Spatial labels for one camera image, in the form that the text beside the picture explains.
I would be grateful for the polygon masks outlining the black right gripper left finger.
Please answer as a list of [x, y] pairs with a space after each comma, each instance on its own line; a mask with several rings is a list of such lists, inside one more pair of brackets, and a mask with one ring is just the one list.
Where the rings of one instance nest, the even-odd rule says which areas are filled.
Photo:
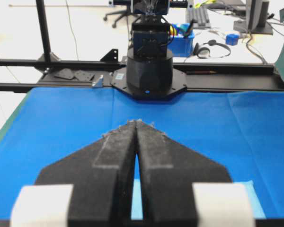
[[110, 227], [131, 217], [136, 121], [66, 156], [24, 186], [13, 206], [13, 227]]

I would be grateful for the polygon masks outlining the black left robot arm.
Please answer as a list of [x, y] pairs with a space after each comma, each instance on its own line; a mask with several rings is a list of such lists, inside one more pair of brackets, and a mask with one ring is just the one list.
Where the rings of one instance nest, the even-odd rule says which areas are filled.
[[187, 89], [186, 73], [173, 67], [168, 45], [175, 39], [172, 25], [163, 17], [170, 8], [193, 7], [189, 0], [114, 0], [139, 15], [132, 23], [132, 41], [126, 66], [115, 70], [111, 86], [136, 99], [164, 99]]

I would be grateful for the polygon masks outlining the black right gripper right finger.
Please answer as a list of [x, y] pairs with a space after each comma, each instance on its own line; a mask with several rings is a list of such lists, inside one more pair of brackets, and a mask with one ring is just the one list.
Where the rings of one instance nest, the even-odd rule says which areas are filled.
[[136, 138], [146, 226], [255, 226], [246, 189], [225, 166], [142, 121]]

